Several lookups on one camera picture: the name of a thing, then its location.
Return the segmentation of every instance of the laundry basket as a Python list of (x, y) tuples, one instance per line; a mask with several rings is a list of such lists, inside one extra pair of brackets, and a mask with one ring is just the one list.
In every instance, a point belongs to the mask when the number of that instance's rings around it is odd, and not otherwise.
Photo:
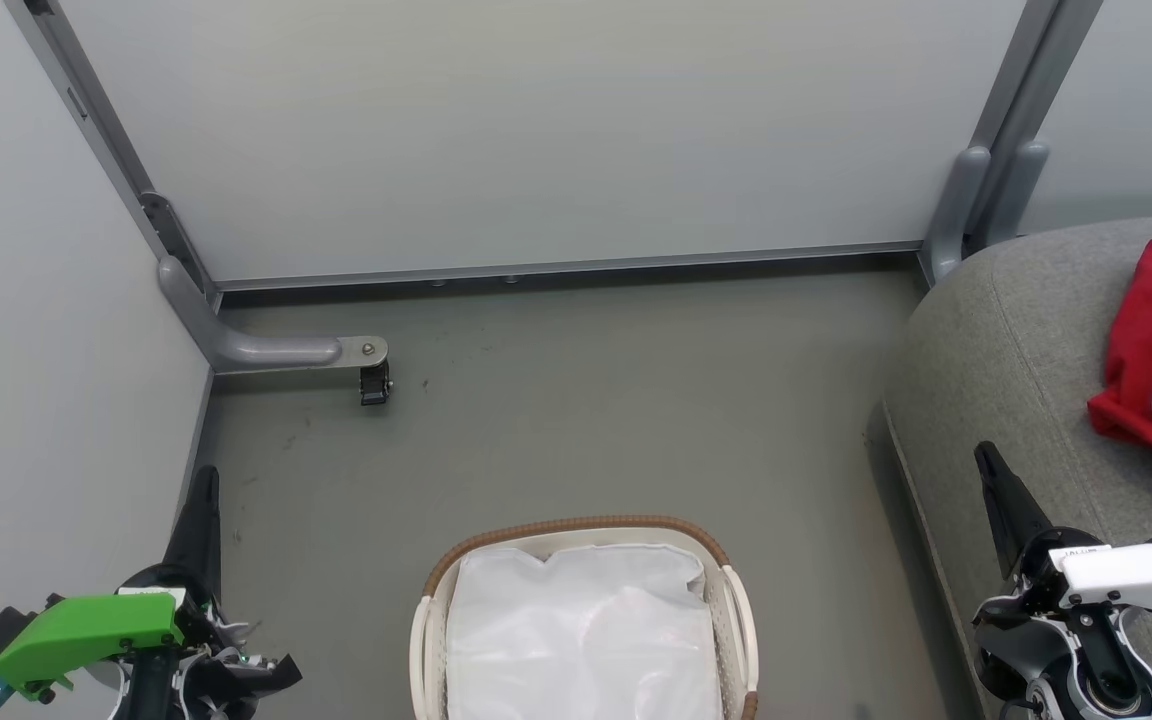
[(429, 575), (412, 620), (408, 669), (416, 720), (447, 720), (447, 611), (461, 560), (484, 547), (515, 547), (540, 560), (571, 547), (650, 543), (691, 552), (704, 566), (704, 600), (714, 624), (723, 719), (753, 720), (758, 711), (758, 638), (740, 575), (727, 553), (698, 525), (657, 515), (554, 520), (495, 530), (458, 544)]

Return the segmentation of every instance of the gray floor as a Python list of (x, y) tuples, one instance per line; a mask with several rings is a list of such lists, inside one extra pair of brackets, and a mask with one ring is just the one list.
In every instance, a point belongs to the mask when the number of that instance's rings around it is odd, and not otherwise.
[(397, 381), (380, 409), (349, 376), (212, 399), (225, 605), (306, 675), (262, 715), (411, 717), (408, 628), (446, 550), (653, 511), (708, 529), (745, 579), (763, 719), (968, 717), (865, 437), (918, 298), (910, 274), (870, 272), (228, 311), (250, 332), (382, 334)]

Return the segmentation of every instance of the metal bracket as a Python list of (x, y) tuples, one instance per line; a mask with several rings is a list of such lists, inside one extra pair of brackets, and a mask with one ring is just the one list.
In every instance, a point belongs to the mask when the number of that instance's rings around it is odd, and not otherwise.
[(141, 194), (141, 210), (145, 210), (145, 218), (154, 226), (154, 233), (162, 242), (162, 249), (180, 260), (180, 266), (184, 268), (189, 279), (192, 279), (198, 290), (202, 290), (207, 300), (212, 300), (217, 293), (215, 287), (212, 287), (211, 278), (202, 268), (194, 243), (189, 242), (188, 233), (175, 214), (172, 202), (159, 192), (145, 191)]
[(935, 205), (927, 237), (918, 251), (918, 262), (929, 286), (934, 286), (963, 262), (963, 234), (968, 215), (990, 168), (990, 150), (973, 146), (958, 152), (945, 181), (941, 200)]
[(388, 367), (389, 343), (384, 338), (257, 338), (230, 328), (212, 313), (211, 305), (180, 260), (172, 256), (159, 260), (159, 290), (219, 376), (270, 370)]
[(1020, 219), (1025, 214), (1029, 196), (1033, 195), (1051, 149), (1046, 142), (1033, 141), (1016, 149), (1007, 173), (998, 183), (998, 196), (980, 215), (972, 233), (972, 248), (995, 245), (1016, 237)]

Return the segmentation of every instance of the basket handle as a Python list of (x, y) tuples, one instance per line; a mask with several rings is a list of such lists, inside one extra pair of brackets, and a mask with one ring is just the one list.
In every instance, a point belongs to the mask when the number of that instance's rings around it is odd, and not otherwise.
[(407, 674), (412, 689), (412, 712), (416, 720), (429, 720), (429, 708), (425, 707), (425, 623), (429, 621), (429, 606), (434, 598), (420, 598), (416, 606), (416, 617), (412, 619), (411, 641), (407, 646)]
[(755, 631), (755, 611), (749, 605), (745, 584), (730, 564), (723, 564), (723, 578), (727, 579), (727, 591), (736, 600), (736, 621), (740, 624), (740, 637), (745, 650), (745, 689), (749, 692), (758, 689), (758, 632)]

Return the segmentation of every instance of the white wall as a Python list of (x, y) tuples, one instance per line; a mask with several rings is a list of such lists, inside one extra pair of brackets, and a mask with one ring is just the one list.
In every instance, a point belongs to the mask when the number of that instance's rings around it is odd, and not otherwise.
[(234, 287), (916, 243), (1023, 0), (61, 5)]
[(1106, 0), (1039, 137), (1021, 232), (1152, 215), (1152, 0)]
[[(141, 229), (0, 5), (0, 609), (109, 592), (160, 559), (206, 377)], [(83, 692), (14, 698), (3, 717), (105, 717), (109, 692), (77, 680)]]

